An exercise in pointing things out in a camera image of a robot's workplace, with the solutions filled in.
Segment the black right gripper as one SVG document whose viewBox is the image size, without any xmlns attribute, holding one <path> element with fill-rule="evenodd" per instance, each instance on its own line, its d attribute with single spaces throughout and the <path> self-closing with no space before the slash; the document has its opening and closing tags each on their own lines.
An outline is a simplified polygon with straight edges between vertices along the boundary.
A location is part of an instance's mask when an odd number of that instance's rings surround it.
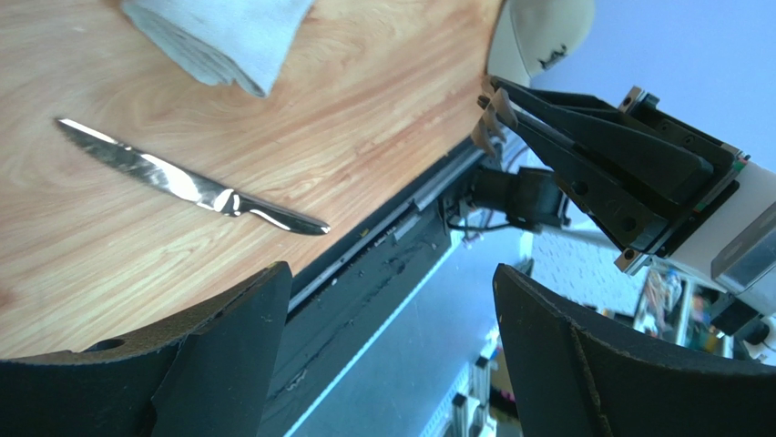
<svg viewBox="0 0 776 437">
<path fill-rule="evenodd" d="M 619 248 L 618 268 L 648 268 L 634 329 L 725 358 L 775 362 L 775 175 L 744 151 L 657 108 L 634 86 L 619 108 L 498 77 L 515 132 Z M 652 209 L 693 209 L 669 221 Z"/>
</svg>

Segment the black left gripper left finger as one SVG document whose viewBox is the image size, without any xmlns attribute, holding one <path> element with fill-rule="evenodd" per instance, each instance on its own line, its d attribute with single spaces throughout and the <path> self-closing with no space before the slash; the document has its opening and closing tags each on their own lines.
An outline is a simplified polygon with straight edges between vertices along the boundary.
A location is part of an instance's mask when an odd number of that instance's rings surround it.
<svg viewBox="0 0 776 437">
<path fill-rule="evenodd" d="M 291 293 L 277 262 L 81 351 L 1 363 L 4 436 L 255 436 Z"/>
</svg>

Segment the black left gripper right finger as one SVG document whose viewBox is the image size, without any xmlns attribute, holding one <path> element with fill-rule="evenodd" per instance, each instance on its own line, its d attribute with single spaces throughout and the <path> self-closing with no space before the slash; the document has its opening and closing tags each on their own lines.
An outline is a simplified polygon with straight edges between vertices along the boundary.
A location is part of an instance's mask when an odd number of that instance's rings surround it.
<svg viewBox="0 0 776 437">
<path fill-rule="evenodd" d="M 775 370 L 651 338 L 499 265 L 495 311 L 528 436 L 772 436 Z"/>
</svg>

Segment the silver table knife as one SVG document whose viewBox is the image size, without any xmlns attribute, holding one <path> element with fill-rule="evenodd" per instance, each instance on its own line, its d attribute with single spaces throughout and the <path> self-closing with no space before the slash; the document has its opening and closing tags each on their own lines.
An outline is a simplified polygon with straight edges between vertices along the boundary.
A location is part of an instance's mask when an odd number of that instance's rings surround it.
<svg viewBox="0 0 776 437">
<path fill-rule="evenodd" d="M 251 197 L 73 119 L 60 117 L 56 125 L 68 140 L 98 162 L 198 207 L 234 218 L 254 214 L 279 229 L 300 235 L 323 236 L 331 231 L 322 220 Z"/>
</svg>

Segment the beige cloth napkin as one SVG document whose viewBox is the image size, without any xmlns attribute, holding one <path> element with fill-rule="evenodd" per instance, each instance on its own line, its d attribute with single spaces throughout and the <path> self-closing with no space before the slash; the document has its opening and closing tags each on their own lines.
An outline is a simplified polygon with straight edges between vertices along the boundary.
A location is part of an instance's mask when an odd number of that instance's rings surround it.
<svg viewBox="0 0 776 437">
<path fill-rule="evenodd" d="M 312 5 L 307 0 L 123 1 L 121 10 L 200 83 L 236 84 L 265 98 Z"/>
</svg>

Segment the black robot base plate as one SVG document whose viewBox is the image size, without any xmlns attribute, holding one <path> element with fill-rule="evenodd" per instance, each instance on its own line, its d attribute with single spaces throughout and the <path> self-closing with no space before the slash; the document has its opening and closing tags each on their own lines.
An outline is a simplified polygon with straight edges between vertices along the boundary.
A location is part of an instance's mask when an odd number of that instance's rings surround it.
<svg viewBox="0 0 776 437">
<path fill-rule="evenodd" d="M 260 436 L 283 436 L 452 247 L 444 210 L 485 162 L 465 141 L 294 276 Z"/>
</svg>

